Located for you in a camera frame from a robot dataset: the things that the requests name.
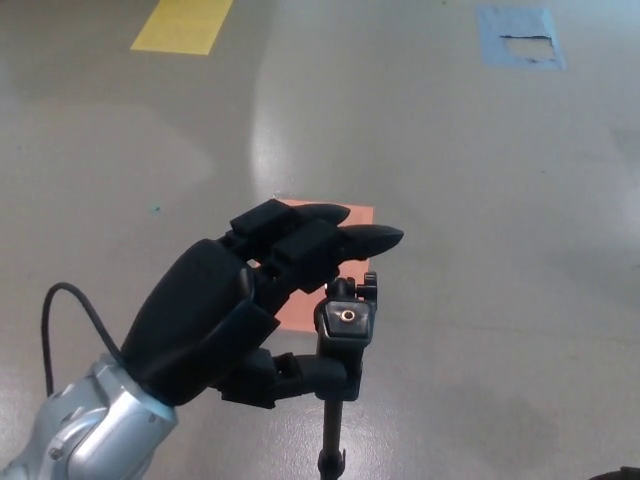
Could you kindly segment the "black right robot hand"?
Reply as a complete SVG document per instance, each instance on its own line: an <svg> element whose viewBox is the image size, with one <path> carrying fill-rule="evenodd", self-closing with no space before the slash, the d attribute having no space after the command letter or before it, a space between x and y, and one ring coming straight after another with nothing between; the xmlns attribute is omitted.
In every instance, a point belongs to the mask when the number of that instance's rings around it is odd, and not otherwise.
<svg viewBox="0 0 640 480"><path fill-rule="evenodd" d="M622 466L618 470L596 475L590 480L640 480L640 467Z"/></svg>

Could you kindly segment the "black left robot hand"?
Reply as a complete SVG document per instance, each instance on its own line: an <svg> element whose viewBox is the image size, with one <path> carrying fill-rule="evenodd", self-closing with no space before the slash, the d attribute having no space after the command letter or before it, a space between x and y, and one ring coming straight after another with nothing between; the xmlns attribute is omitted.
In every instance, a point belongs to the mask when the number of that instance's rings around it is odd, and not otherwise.
<svg viewBox="0 0 640 480"><path fill-rule="evenodd" d="M349 213L268 200L232 220L220 239L196 242L136 316L121 346L126 371L170 406L229 376L277 329L294 292L315 292L343 263L380 255L404 236L390 226L346 226Z"/></svg>

